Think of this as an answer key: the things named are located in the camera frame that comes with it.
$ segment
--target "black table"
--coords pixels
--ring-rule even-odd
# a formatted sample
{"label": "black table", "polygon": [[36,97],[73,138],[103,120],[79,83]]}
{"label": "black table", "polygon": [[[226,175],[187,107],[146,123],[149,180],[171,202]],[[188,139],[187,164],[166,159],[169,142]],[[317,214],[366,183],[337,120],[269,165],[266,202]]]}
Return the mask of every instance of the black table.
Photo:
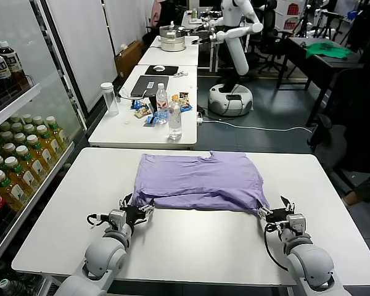
{"label": "black table", "polygon": [[[345,69],[349,68],[363,68],[363,64],[359,64],[360,55],[354,52],[347,55],[346,59],[336,59],[333,57],[323,57],[320,55],[313,54],[311,57],[306,59],[306,49],[302,48],[300,44],[305,42],[307,46],[319,43],[323,39],[316,38],[287,38],[285,40],[285,58],[284,63],[279,72],[277,88],[282,84],[304,84],[305,90],[310,86],[311,81],[321,89],[319,96],[314,104],[314,107],[310,113],[310,117],[307,120],[306,126],[311,126],[315,115],[318,112],[319,106],[325,96],[326,91],[332,88],[334,83],[334,76]],[[290,60],[296,67],[298,67],[308,78],[306,83],[282,83],[286,64]]]}

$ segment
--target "green cloth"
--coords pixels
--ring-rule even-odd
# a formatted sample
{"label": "green cloth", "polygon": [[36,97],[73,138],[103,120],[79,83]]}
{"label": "green cloth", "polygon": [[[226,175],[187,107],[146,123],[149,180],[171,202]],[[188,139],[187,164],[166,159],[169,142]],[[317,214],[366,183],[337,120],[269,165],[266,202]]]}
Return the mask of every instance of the green cloth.
{"label": "green cloth", "polygon": [[313,54],[319,54],[326,57],[335,57],[345,59],[351,51],[344,47],[338,47],[333,42],[318,42],[306,47],[306,59]]}

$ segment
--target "computer mouse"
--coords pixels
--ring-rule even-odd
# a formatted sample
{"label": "computer mouse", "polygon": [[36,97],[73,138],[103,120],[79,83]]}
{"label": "computer mouse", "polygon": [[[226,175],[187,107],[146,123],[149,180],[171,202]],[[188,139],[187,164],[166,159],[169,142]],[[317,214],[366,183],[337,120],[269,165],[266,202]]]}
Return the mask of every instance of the computer mouse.
{"label": "computer mouse", "polygon": [[157,66],[154,67],[154,70],[156,72],[163,72],[164,70],[166,70],[166,67],[162,66],[162,65],[157,65]]}

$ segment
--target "desk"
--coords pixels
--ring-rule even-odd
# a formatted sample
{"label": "desk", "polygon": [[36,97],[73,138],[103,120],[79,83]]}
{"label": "desk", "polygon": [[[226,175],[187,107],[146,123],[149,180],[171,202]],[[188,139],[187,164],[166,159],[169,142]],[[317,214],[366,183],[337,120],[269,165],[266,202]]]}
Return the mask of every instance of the desk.
{"label": "desk", "polygon": [[[160,45],[155,38],[153,44]],[[150,47],[139,61],[139,65],[197,66],[199,63],[199,45],[191,44],[197,36],[185,36],[186,48],[183,51],[163,51]]]}
{"label": "desk", "polygon": [[[360,55],[354,52],[347,55],[346,59],[335,59],[333,57],[323,57],[320,55],[312,55],[308,59],[306,56],[306,49],[302,48],[300,44],[306,42],[309,46],[314,43],[324,41],[319,38],[288,38],[285,40],[285,59],[283,67],[279,72],[277,88],[282,84],[282,78],[284,77],[285,67],[290,60],[296,67],[298,67],[307,77],[308,80],[305,83],[305,89],[307,90],[310,86],[311,81],[315,83],[317,87],[321,89],[319,96],[314,104],[314,107],[310,113],[310,117],[307,120],[306,126],[311,126],[315,115],[318,112],[319,106],[325,96],[326,91],[332,87],[331,82],[334,79],[334,75],[338,72],[349,69],[349,68],[362,68],[363,64],[359,64]],[[286,84],[304,84],[304,83],[286,83]]]}
{"label": "desk", "polygon": [[[86,216],[108,213],[133,191],[143,153],[209,156],[206,151],[83,149],[20,248],[13,269],[71,275],[105,229],[91,229]],[[342,283],[370,286],[370,251],[317,159],[305,154],[247,156],[265,180],[270,205],[281,207],[283,195],[305,215],[307,232],[330,254]],[[266,253],[264,224],[239,212],[155,209],[149,224],[136,227],[117,279],[292,286],[289,274]],[[284,263],[277,234],[269,234],[268,243]]]}
{"label": "desk", "polygon": [[[149,66],[135,66],[123,88],[130,94],[140,75],[144,75]],[[111,148],[148,148],[148,149],[187,149],[197,142],[197,67],[180,66],[180,72],[188,76],[174,78],[170,76],[167,85],[169,97],[179,92],[189,93],[192,110],[182,113],[183,136],[178,141],[168,139],[168,123],[153,128],[143,126],[145,117],[138,119],[130,109],[131,100],[122,99],[119,103],[119,115],[110,117],[105,114],[89,138],[92,146]]]}

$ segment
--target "person's leg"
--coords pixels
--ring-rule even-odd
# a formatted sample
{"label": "person's leg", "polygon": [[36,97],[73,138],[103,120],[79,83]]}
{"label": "person's leg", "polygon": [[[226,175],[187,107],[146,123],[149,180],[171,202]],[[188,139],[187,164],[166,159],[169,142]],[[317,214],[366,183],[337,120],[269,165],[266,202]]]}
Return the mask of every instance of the person's leg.
{"label": "person's leg", "polygon": [[355,187],[355,189],[343,197],[342,200],[346,207],[360,202],[370,202],[370,178]]}

